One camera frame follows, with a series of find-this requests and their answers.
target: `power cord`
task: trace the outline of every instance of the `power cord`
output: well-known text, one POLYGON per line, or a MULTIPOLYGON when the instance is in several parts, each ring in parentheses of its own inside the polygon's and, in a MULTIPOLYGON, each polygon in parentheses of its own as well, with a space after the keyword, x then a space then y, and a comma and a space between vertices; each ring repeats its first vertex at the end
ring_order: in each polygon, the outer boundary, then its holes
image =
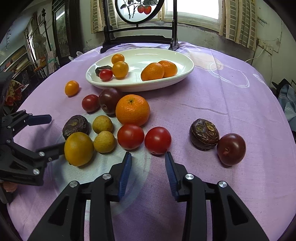
POLYGON ((263 53, 263 51, 264 51, 264 49, 261 51, 261 53, 259 54, 259 56, 258 56, 258 57, 256 57, 256 58, 259 58, 259 57, 260 57, 260 55, 263 53))

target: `purple tablecloth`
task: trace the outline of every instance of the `purple tablecloth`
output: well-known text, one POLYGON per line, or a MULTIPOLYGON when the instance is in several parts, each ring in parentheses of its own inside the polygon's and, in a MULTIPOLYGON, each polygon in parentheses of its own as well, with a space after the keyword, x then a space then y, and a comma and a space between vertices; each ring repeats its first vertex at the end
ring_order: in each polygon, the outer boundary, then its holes
MULTIPOLYGON (((34 115, 50 114, 52 123, 26 127, 15 142, 31 150, 54 144, 65 122, 73 115, 84 114, 82 98, 100 92, 85 80, 89 66, 107 55, 138 47, 168 48, 157 44, 125 44, 104 54, 97 48, 48 77, 20 109, 34 115), (76 80, 81 86, 79 94, 72 98, 64 94, 69 80, 76 80)), ((203 181, 227 181, 270 241, 276 241, 296 212, 295 142, 277 99, 261 74, 241 60, 185 42, 180 43, 177 51, 194 61, 194 71, 175 85, 137 93, 146 98, 151 108, 145 131, 155 126, 167 128, 172 135, 170 151, 174 160, 203 181), (231 132, 241 135, 247 145, 243 161, 224 168, 216 148, 207 152, 194 148, 188 133, 197 118, 213 122, 220 136, 231 132)), ((139 194, 121 213, 113 215, 115 239, 179 241, 186 205, 175 202, 171 196, 164 157, 148 155, 150 168, 139 194)), ((54 175, 49 165, 44 186, 20 186, 8 206, 11 220, 24 240, 60 192, 54 175)), ((86 241, 88 225, 86 221, 86 241)))

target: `cherry tomato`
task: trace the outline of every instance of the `cherry tomato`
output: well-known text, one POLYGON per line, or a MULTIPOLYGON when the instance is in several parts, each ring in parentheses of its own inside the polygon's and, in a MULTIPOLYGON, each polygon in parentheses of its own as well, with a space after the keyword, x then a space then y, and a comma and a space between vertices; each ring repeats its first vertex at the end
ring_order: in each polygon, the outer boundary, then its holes
POLYGON ((96 95, 87 95, 83 98, 81 104, 82 104, 82 108, 86 112, 94 112, 100 107, 99 97, 96 95))
POLYGON ((112 71, 117 79, 122 79, 128 74, 128 64, 123 61, 118 61, 113 65, 112 71))
POLYGON ((144 6, 143 5, 138 6, 138 12, 139 13, 144 12, 144 6))
POLYGON ((145 137, 145 146, 152 154, 164 154, 170 148, 172 137, 164 127, 154 127, 149 130, 145 137))
POLYGON ((65 94, 68 96, 76 95, 79 91, 79 84, 75 80, 69 81, 65 86, 65 94))
POLYGON ((151 9, 152 9, 151 6, 149 6, 149 5, 145 6, 145 7, 144 7, 144 13, 145 13, 145 14, 149 14, 149 13, 151 13, 151 9))
POLYGON ((113 76, 113 72, 110 69, 102 69, 99 73, 99 77, 103 81, 109 81, 113 76))
POLYGON ((138 148, 142 144, 143 140, 143 129, 133 124, 123 125, 117 133, 117 141, 119 145, 127 150, 138 148))
POLYGON ((115 55, 112 56, 111 58, 111 62, 112 64, 115 64, 118 61, 124 61, 124 56, 120 53, 117 53, 115 55))

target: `white dish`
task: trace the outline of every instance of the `white dish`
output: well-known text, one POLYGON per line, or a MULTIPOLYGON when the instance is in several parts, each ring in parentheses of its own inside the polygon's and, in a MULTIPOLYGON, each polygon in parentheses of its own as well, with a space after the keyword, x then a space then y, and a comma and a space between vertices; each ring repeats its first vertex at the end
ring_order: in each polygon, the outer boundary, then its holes
POLYGON ((87 81, 100 89, 113 87, 118 88, 123 92, 148 91, 176 84, 189 75, 194 68, 193 61, 189 57, 182 53, 167 49, 139 48, 125 50, 118 53, 121 53, 124 56, 125 62, 129 66, 128 75, 124 79, 117 80, 113 76, 110 81, 103 82, 95 73, 95 69, 97 67, 105 65, 110 65, 111 67, 113 66, 111 58, 114 54, 112 54, 100 59, 90 66, 85 74, 87 81), (178 68, 177 74, 173 77, 142 81, 142 70, 148 64, 154 62, 158 63, 161 60, 173 62, 178 68))

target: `orange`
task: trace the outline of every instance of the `orange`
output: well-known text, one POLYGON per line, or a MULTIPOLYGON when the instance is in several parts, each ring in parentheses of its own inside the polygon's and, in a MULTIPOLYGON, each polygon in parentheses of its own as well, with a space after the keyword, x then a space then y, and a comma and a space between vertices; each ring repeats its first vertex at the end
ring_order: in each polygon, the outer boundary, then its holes
POLYGON ((115 64, 118 61, 124 61, 124 56, 120 53, 113 55, 111 59, 112 64, 115 64))
POLYGON ((145 124, 150 115, 148 102, 138 95, 126 95, 117 103, 115 114, 123 125, 134 124, 141 126, 145 124))
POLYGON ((128 64, 118 61, 113 65, 112 72, 117 79, 122 79, 128 74, 128 64))
POLYGON ((76 95, 78 91, 79 84, 74 80, 69 81, 65 86, 65 94, 68 96, 76 95))
POLYGON ((142 81, 162 79, 165 71, 161 64, 151 63, 141 73, 142 81))
POLYGON ((79 167, 91 160, 94 145, 87 134, 75 132, 67 138, 64 152, 66 160, 73 166, 79 167))
POLYGON ((167 60, 162 60, 158 63, 161 64, 165 70, 165 74, 163 75, 164 78, 172 77, 177 74, 178 68, 174 63, 167 60))

